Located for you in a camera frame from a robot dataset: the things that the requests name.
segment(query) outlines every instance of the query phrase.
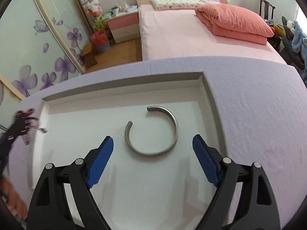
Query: nightstand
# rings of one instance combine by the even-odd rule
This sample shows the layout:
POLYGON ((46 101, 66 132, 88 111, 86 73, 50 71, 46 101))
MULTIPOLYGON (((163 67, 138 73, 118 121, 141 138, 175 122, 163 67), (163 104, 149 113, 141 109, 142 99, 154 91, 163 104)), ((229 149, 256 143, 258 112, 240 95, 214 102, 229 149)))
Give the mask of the nightstand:
POLYGON ((118 16, 105 20, 116 43, 140 38, 138 9, 121 12, 118 16))

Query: wooden floor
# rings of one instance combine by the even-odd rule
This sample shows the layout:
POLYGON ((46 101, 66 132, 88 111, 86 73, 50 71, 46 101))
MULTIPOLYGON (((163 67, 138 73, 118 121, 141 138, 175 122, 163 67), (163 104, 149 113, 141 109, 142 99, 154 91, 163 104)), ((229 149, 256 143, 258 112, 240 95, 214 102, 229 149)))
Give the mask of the wooden floor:
POLYGON ((94 72, 103 68, 142 61, 141 38, 132 39, 118 44, 111 44, 111 48, 95 56, 98 64, 88 68, 85 72, 94 72))

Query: pink bed sheet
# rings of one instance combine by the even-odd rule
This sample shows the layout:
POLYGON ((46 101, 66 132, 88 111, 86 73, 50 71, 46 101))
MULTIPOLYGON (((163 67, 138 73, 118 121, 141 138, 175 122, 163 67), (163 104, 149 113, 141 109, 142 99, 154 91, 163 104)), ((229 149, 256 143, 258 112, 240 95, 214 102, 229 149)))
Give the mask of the pink bed sheet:
POLYGON ((215 36, 202 24, 194 10, 155 11, 152 5, 139 7, 143 60, 186 56, 237 56, 286 64, 267 43, 215 36))

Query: blue rubber fingertip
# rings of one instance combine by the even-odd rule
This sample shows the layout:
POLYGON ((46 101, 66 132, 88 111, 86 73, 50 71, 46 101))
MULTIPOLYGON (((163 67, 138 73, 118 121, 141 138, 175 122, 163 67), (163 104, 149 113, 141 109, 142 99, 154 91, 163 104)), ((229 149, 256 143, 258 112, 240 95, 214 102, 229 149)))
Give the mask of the blue rubber fingertip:
POLYGON ((217 186, 220 183, 218 168, 215 165, 215 162, 212 160, 206 147, 197 136, 193 137, 192 145, 208 182, 212 183, 214 186, 217 186))
POLYGON ((99 179, 108 163, 110 156, 113 152, 114 142, 110 137, 101 148, 96 159, 92 162, 92 165, 88 169, 88 178, 86 185, 88 188, 92 188, 93 185, 99 182, 99 179))

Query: trash can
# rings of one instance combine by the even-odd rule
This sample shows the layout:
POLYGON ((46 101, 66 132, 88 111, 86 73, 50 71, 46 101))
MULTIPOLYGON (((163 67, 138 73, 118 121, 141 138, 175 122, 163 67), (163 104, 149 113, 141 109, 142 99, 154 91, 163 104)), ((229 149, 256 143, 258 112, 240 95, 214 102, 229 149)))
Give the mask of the trash can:
POLYGON ((110 43, 105 30, 99 30, 91 36, 91 41, 100 53, 110 48, 110 43))

